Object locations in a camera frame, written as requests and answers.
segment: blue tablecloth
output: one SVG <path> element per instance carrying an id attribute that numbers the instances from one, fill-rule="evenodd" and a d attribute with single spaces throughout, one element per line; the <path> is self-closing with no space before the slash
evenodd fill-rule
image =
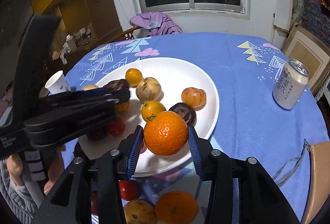
<path id="1" fill-rule="evenodd" d="M 127 63 L 157 56 L 189 61 L 212 78 L 219 92 L 220 113 L 211 143 L 232 158 L 245 160 L 254 156 L 273 176 L 288 159 L 300 155 L 304 139 L 311 145 L 329 140 L 322 114 L 308 87 L 291 111 L 274 102 L 272 89 L 287 58 L 258 37 L 191 33 L 107 44 L 88 53 L 66 79 L 80 90 Z M 66 166 L 73 159 L 76 141 L 66 145 Z M 143 188 L 141 198 L 152 203 L 168 191 L 191 193 L 201 209 L 194 223 L 204 222 L 211 184 L 199 185 L 192 161 L 165 174 L 136 180 Z M 306 154 L 294 176 L 280 188 L 299 220 L 309 182 L 310 161 Z M 237 223 L 237 187 L 234 196 L 233 223 Z"/>

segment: beverage can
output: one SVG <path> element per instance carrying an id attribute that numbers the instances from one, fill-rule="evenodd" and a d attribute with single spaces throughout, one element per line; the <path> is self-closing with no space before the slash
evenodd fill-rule
<path id="1" fill-rule="evenodd" d="M 283 66 L 273 89 L 275 102 L 285 110 L 291 110 L 298 102 L 308 84 L 309 72 L 306 66 L 296 59 L 289 59 Z"/>

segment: wooden frame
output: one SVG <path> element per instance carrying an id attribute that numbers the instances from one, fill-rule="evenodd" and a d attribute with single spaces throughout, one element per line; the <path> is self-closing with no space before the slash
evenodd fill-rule
<path id="1" fill-rule="evenodd" d="M 103 45 L 103 44 L 108 44 L 114 41 L 117 41 L 119 38 L 122 38 L 121 40 L 133 40 L 134 36 L 133 36 L 133 32 L 135 30 L 141 29 L 141 27 L 136 26 L 136 27 L 132 27 L 128 30 L 125 30 L 117 35 L 115 35 L 114 37 L 111 37 L 112 32 L 104 35 L 103 37 L 101 37 L 97 42 L 95 42 L 92 46 L 90 50 L 94 50 L 95 48 Z"/>
<path id="2" fill-rule="evenodd" d="M 305 28 L 301 27 L 300 25 L 295 25 L 293 29 L 290 32 L 290 35 L 288 36 L 286 42 L 284 43 L 284 46 L 282 48 L 282 52 L 285 54 L 288 50 L 289 46 L 291 45 L 291 42 L 293 41 L 297 31 L 304 34 L 306 37 L 308 37 L 311 41 L 313 41 L 321 50 L 323 50 L 327 55 L 330 57 L 330 48 L 325 45 L 320 39 L 318 39 L 316 36 L 314 36 L 311 32 L 306 30 Z M 316 95 L 319 91 L 320 87 L 324 84 L 327 77 L 330 74 L 330 61 L 320 74 L 319 78 L 316 80 L 314 85 L 311 87 L 311 92 L 313 95 Z"/>

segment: purple cloth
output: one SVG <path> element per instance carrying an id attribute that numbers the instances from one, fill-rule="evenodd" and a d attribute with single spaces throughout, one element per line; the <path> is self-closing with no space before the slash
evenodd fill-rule
<path id="1" fill-rule="evenodd" d="M 183 33 L 181 27 L 162 12 L 146 12 L 130 19 L 131 24 L 149 29 L 148 37 Z"/>

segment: can lid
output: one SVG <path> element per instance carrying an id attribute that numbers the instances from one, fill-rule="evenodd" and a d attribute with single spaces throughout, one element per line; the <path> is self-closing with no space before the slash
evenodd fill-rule
<path id="1" fill-rule="evenodd" d="M 301 63 L 300 61 L 298 61 L 296 59 L 291 58 L 291 59 L 289 59 L 289 64 L 296 71 L 298 71 L 301 75 L 308 77 L 309 71 L 303 63 Z"/>

